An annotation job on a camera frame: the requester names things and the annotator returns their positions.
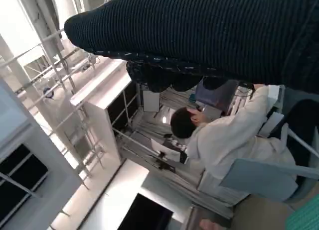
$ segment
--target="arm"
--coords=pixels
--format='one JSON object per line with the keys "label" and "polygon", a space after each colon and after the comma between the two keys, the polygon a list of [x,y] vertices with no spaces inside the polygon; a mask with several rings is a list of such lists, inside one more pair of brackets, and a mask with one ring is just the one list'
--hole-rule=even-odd
{"label": "arm", "polygon": [[259,88],[253,98],[234,116],[226,116],[208,124],[198,139],[200,158],[206,169],[223,179],[240,154],[232,154],[259,131],[266,119],[268,87]]}

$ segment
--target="hand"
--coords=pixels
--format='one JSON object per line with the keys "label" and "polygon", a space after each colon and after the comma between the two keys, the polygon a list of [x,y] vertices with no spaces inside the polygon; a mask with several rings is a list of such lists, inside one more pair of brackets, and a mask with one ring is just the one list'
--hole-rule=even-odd
{"label": "hand", "polygon": [[264,87],[264,84],[254,84],[254,88],[255,90],[257,90],[258,88]]}
{"label": "hand", "polygon": [[203,229],[203,230],[218,230],[218,224],[213,223],[211,220],[209,219],[202,219],[200,221],[199,226]]}

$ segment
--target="light blue chair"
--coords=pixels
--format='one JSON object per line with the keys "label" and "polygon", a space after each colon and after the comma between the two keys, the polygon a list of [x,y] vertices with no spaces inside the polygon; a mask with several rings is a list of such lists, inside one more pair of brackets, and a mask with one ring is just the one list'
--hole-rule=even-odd
{"label": "light blue chair", "polygon": [[[220,186],[287,204],[303,199],[319,179],[319,134],[316,128],[313,146],[309,146],[285,124],[281,136],[283,148],[288,135],[312,153],[309,167],[237,159]],[[298,186],[293,178],[296,175],[306,177],[301,186]]]}

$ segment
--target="person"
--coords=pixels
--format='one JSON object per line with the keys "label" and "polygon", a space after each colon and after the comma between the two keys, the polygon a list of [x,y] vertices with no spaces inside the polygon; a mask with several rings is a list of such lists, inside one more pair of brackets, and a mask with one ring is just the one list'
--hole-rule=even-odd
{"label": "person", "polygon": [[[267,86],[255,85],[252,99],[236,115],[225,116],[207,123],[205,115],[187,108],[177,110],[171,118],[172,133],[178,138],[190,138],[187,146],[189,158],[201,159],[210,174],[222,180],[237,158],[249,158],[273,163],[307,166],[310,153],[290,136],[287,147],[282,148],[281,127],[289,128],[306,143],[312,144],[315,126],[319,124],[319,103],[303,100],[278,124],[269,138],[258,136],[268,104]],[[300,185],[303,177],[297,177]]]}

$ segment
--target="metal frame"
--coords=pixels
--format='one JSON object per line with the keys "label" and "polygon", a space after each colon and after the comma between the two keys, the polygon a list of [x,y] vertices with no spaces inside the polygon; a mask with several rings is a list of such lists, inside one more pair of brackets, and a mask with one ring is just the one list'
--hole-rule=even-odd
{"label": "metal frame", "polygon": [[[77,154],[74,146],[70,142],[70,140],[65,135],[63,135],[63,133],[62,133],[63,131],[59,131],[59,128],[61,128],[63,123],[65,123],[72,115],[74,115],[74,114],[79,115],[80,119],[81,119],[79,125],[83,129],[83,131],[85,133],[84,135],[85,135],[89,145],[91,146],[90,151],[95,153],[96,145],[98,144],[98,141],[96,143],[94,143],[94,140],[92,140],[88,128],[85,127],[85,124],[83,124],[83,122],[85,122],[87,120],[87,118],[85,118],[86,111],[85,111],[85,109],[83,107],[83,103],[79,104],[76,108],[74,108],[74,110],[70,114],[68,114],[66,118],[64,118],[62,121],[58,122],[57,120],[54,121],[53,116],[50,116],[51,114],[47,111],[47,107],[45,106],[45,102],[44,102],[44,99],[47,97],[47,95],[52,93],[57,88],[62,88],[64,90],[65,94],[66,94],[67,91],[68,91],[66,86],[65,86],[65,84],[64,84],[64,82],[66,80],[70,81],[71,86],[72,86],[72,91],[76,92],[77,90],[75,89],[75,84],[73,82],[72,75],[74,73],[78,72],[82,68],[82,66],[86,65],[87,63],[90,63],[93,66],[93,69],[95,70],[95,67],[94,67],[95,63],[92,62],[89,58],[85,58],[86,61],[81,62],[82,66],[79,66],[79,67],[75,68],[74,70],[72,70],[72,72],[68,72],[68,69],[67,69],[66,65],[63,65],[67,75],[65,75],[63,77],[60,75],[60,73],[57,70],[57,65],[59,65],[60,63],[64,64],[64,62],[65,62],[65,60],[67,60],[67,58],[69,58],[74,53],[76,53],[77,51],[80,50],[80,48],[75,48],[73,51],[71,51],[69,54],[67,54],[64,57],[62,57],[61,53],[58,53],[58,56],[60,57],[60,60],[56,61],[54,63],[52,62],[51,58],[49,58],[49,56],[48,56],[47,51],[45,50],[44,43],[49,41],[49,40],[51,40],[51,39],[56,38],[63,31],[64,30],[61,29],[61,30],[55,32],[54,34],[52,34],[52,35],[50,35],[50,36],[48,36],[48,37],[46,37],[44,39],[41,39],[40,43],[36,44],[32,48],[26,50],[25,52],[23,52],[23,53],[21,53],[21,54],[19,54],[17,56],[13,57],[12,53],[10,53],[12,55],[12,57],[8,57],[8,56],[4,57],[4,59],[7,59],[7,61],[5,61],[4,63],[2,63],[0,65],[0,70],[5,68],[6,66],[10,66],[10,65],[14,65],[13,67],[17,67],[17,68],[12,68],[11,67],[12,73],[20,81],[20,83],[22,84],[22,88],[19,88],[18,90],[15,91],[16,95],[20,94],[23,91],[26,91],[28,96],[32,96],[31,100],[33,101],[33,104],[28,108],[28,110],[30,111],[34,107],[37,107],[39,109],[40,113],[44,116],[44,118],[46,119],[46,121],[49,123],[49,125],[52,128],[52,132],[48,136],[51,137],[53,134],[57,134],[57,136],[61,139],[62,143],[66,146],[66,149],[67,149],[67,151],[64,152],[63,155],[65,156],[65,154],[70,151],[71,154],[74,156],[74,158],[77,160],[78,164],[80,166],[82,166],[81,170],[84,170],[86,172],[87,176],[90,176],[91,175],[90,171],[87,169],[87,166],[85,166],[83,164],[82,159],[78,156],[78,154]],[[50,66],[48,68],[46,68],[45,70],[43,70],[35,78],[30,79],[29,76],[27,75],[27,73],[25,73],[23,68],[19,65],[17,60],[18,60],[19,57],[23,56],[24,54],[26,54],[27,52],[31,51],[32,49],[34,49],[37,46],[41,46],[42,47],[43,52],[44,52],[44,54],[46,56],[46,60],[47,60],[47,62],[49,63]],[[50,88],[50,90],[48,90],[45,94],[40,95],[38,93],[36,87],[34,86],[34,83],[37,82],[38,80],[40,80],[46,73],[48,73],[52,69],[54,70],[54,72],[55,72],[55,74],[56,74],[56,76],[58,78],[58,82],[55,85],[53,85]],[[101,166],[103,167],[100,157],[98,155],[97,155],[97,157],[99,159],[99,162],[100,162]],[[3,179],[9,181],[10,177],[9,176],[4,176]]]}

